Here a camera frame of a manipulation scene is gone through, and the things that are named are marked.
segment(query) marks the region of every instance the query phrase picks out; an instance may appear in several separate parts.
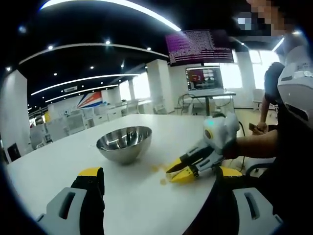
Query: curved light strip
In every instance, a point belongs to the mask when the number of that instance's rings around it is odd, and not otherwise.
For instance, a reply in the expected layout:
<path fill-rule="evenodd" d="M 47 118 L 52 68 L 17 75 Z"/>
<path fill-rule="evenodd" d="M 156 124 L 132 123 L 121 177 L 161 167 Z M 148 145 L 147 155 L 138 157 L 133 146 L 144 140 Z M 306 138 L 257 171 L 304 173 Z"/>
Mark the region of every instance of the curved light strip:
<path fill-rule="evenodd" d="M 22 63 L 26 62 L 27 60 L 30 60 L 38 55 L 41 54 L 45 54 L 47 52 L 51 52 L 54 50 L 60 50 L 60 49 L 65 49 L 65 48 L 69 48 L 69 47 L 86 47 L 86 46 L 105 46 L 105 47 L 121 47 L 121 48 L 127 48 L 127 49 L 133 49 L 133 50 L 140 50 L 140 51 L 144 51 L 144 52 L 148 52 L 148 53 L 152 53 L 152 54 L 156 54 L 156 55 L 160 55 L 160 56 L 164 56 L 166 58 L 168 58 L 167 55 L 152 51 L 152 50 L 146 50 L 146 49 L 142 49 L 142 48 L 138 48 L 138 47 L 132 47 L 132 46 L 126 46 L 126 45 L 121 45 L 121 44 L 105 44 L 105 43 L 77 43 L 77 44 L 69 44 L 69 45 L 64 45 L 64 46 L 59 46 L 59 47 L 54 47 L 52 50 L 46 49 L 46 50 L 42 50 L 40 52 L 37 52 L 36 54 L 33 54 L 29 57 L 27 57 L 26 59 L 23 59 L 19 62 L 19 65 L 21 65 Z"/>
<path fill-rule="evenodd" d="M 53 6 L 55 4 L 66 2 L 66 1 L 74 1 L 74 0 L 50 0 L 50 1 L 46 2 L 40 9 L 44 9 L 46 7 Z M 165 19 L 163 16 L 160 16 L 156 12 L 154 12 L 152 10 L 149 10 L 148 8 L 145 8 L 143 6 L 140 6 L 140 5 L 136 4 L 136 3 L 133 3 L 133 2 L 130 2 L 130 1 L 127 1 L 127 0 L 98 0 L 98 1 L 111 2 L 111 3 L 115 3 L 115 4 L 119 4 L 119 5 L 122 5 L 122 6 L 126 6 L 126 7 L 129 7 L 129 8 L 132 8 L 134 10 L 137 10 L 137 11 L 140 11 L 142 13 L 145 13 L 148 16 L 151 16 L 151 17 L 157 19 L 158 21 L 161 21 L 163 24 L 169 26 L 170 28 L 172 28 L 173 30 L 175 30 L 177 32 L 181 31 L 181 29 L 178 26 L 176 26 L 175 24 L 173 24 L 169 20 Z"/>
<path fill-rule="evenodd" d="M 108 85 L 108 86 L 104 86 L 104 87 L 95 87 L 95 88 L 90 88 L 90 89 L 86 89 L 86 90 L 82 90 L 82 91 L 78 91 L 78 92 L 72 92 L 70 94 L 65 94 L 65 95 L 62 95 L 62 96 L 55 97 L 53 99 L 47 100 L 47 101 L 45 101 L 45 103 L 48 103 L 50 101 L 53 101 L 53 100 L 56 100 L 56 99 L 59 99 L 59 98 L 63 98 L 65 96 L 69 96 L 69 95 L 72 95 L 72 94 L 78 94 L 78 93 L 82 93 L 82 92 L 87 92 L 87 91 L 92 91 L 92 90 L 97 90 L 97 89 L 102 89 L 102 88 L 108 88 L 108 87 L 118 87 L 118 85 Z"/>
<path fill-rule="evenodd" d="M 138 76 L 138 75 L 139 75 L 138 73 L 126 73 L 126 74 L 110 74 L 110 75 L 102 75 L 102 76 L 95 76 L 95 77 L 85 77 L 85 78 L 80 78 L 80 79 L 76 79 L 76 80 L 72 80 L 72 81 L 68 81 L 68 82 L 62 82 L 62 83 L 53 85 L 51 87 L 47 87 L 47 88 L 41 89 L 40 91 L 34 92 L 34 93 L 30 94 L 30 95 L 35 95 L 35 94 L 38 94 L 40 92 L 49 90 L 51 88 L 59 87 L 59 86 L 62 86 L 62 85 L 65 85 L 65 84 L 69 84 L 69 83 L 72 83 L 72 82 L 85 81 L 85 80 L 90 80 L 90 79 L 95 79 L 95 78 L 100 78 L 100 77 Z"/>

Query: laptop screen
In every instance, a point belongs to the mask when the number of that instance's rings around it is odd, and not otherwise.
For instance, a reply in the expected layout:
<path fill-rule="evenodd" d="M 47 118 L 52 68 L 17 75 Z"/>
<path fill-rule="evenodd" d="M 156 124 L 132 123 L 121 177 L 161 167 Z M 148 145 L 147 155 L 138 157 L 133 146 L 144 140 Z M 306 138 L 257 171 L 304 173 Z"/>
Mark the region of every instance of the laptop screen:
<path fill-rule="evenodd" d="M 220 66 L 186 69 L 188 90 L 223 89 Z"/>

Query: window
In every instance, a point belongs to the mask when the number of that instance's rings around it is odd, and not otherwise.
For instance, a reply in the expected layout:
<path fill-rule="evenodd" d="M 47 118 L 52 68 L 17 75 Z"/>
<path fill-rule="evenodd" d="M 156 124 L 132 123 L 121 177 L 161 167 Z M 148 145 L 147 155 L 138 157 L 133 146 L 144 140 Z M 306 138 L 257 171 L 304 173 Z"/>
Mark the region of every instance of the window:
<path fill-rule="evenodd" d="M 249 51 L 256 89 L 264 89 L 264 75 L 273 62 L 279 62 L 279 57 L 270 50 Z"/>
<path fill-rule="evenodd" d="M 144 99 L 150 97 L 149 80 L 146 72 L 137 77 L 134 77 L 133 86 L 135 99 Z"/>
<path fill-rule="evenodd" d="M 223 86 L 226 89 L 243 87 L 241 73 L 238 65 L 238 57 L 235 50 L 232 52 L 234 63 L 220 63 Z"/>
<path fill-rule="evenodd" d="M 119 84 L 119 92 L 121 95 L 121 100 L 131 100 L 131 92 L 129 91 L 128 80 Z"/>

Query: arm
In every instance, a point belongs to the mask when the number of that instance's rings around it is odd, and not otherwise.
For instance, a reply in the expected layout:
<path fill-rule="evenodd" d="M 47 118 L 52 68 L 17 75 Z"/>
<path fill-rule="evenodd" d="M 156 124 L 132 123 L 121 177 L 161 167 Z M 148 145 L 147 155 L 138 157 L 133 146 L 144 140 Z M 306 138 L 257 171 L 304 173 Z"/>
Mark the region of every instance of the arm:
<path fill-rule="evenodd" d="M 262 105 L 261 105 L 260 122 L 266 122 L 266 118 L 268 116 L 268 109 L 269 109 L 269 102 L 268 102 L 268 100 L 264 96 L 263 100 L 262 100 Z"/>
<path fill-rule="evenodd" d="M 260 136 L 237 138 L 236 155 L 250 158 L 273 158 L 277 156 L 278 132 L 273 130 Z"/>

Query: floor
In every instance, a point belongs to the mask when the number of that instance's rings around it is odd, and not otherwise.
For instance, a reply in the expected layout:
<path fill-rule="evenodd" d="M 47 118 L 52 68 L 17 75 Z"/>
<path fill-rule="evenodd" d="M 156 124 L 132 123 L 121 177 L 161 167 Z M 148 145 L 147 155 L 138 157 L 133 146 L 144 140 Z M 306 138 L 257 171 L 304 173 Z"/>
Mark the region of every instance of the floor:
<path fill-rule="evenodd" d="M 249 130 L 249 123 L 252 124 L 258 124 L 260 121 L 260 115 L 261 112 L 259 110 L 252 110 L 252 109 L 235 109 L 235 113 L 237 115 L 238 120 L 243 124 L 245 134 L 246 136 L 249 136 L 252 134 L 252 132 Z M 180 109 L 176 110 L 174 115 L 180 115 Z M 276 125 L 277 119 L 276 119 L 276 113 L 275 111 L 269 110 L 268 117 L 267 117 L 267 124 L 268 125 Z M 240 130 L 237 133 L 237 137 L 243 136 L 243 131 L 240 128 Z M 243 157 L 238 157 L 234 160 L 225 160 L 223 162 L 223 166 L 233 168 L 236 170 L 241 170 L 243 163 Z M 258 169 L 257 171 L 253 171 L 251 173 L 251 176 L 258 177 L 264 172 L 264 169 Z"/>

